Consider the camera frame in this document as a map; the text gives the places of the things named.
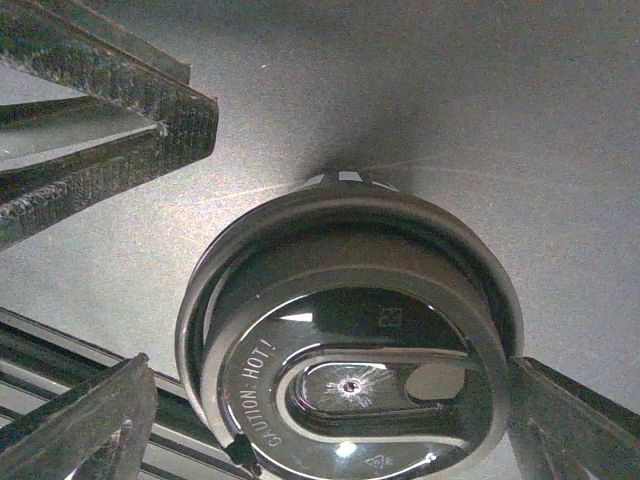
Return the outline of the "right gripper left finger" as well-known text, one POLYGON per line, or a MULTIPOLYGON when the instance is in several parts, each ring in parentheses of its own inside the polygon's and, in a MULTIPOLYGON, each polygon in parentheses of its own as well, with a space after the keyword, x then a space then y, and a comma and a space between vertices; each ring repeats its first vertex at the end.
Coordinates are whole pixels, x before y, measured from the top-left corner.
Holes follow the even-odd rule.
POLYGON ((148 356, 100 372, 1 429, 3 479, 135 479, 158 398, 148 356))

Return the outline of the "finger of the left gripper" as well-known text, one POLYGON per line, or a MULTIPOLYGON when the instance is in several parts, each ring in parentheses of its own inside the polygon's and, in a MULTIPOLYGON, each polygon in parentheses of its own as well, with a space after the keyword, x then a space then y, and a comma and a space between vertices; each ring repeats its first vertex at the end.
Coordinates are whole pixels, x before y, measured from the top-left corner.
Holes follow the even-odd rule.
POLYGON ((214 150, 214 99, 99 38, 73 15, 75 1, 3 1, 1 63, 154 122, 163 146, 185 160, 214 150))
POLYGON ((180 110, 168 126, 1 174, 1 248, 114 195, 209 156, 215 112, 180 110))

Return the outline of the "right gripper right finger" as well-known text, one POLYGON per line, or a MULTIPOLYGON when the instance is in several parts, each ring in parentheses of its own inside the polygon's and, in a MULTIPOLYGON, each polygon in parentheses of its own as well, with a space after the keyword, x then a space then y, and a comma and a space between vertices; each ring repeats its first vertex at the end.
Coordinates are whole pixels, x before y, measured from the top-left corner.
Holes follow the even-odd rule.
POLYGON ((639 415, 531 357, 509 360, 509 439, 524 479, 637 479, 639 415))

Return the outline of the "black printed coffee cup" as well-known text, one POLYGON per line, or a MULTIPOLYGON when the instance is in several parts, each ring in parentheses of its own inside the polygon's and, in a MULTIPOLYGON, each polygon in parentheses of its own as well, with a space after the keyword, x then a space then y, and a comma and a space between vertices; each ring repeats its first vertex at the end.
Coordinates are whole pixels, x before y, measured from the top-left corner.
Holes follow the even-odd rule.
POLYGON ((502 440, 518 298, 461 220, 355 172, 247 212, 175 332, 197 416, 257 479, 448 479, 502 440))

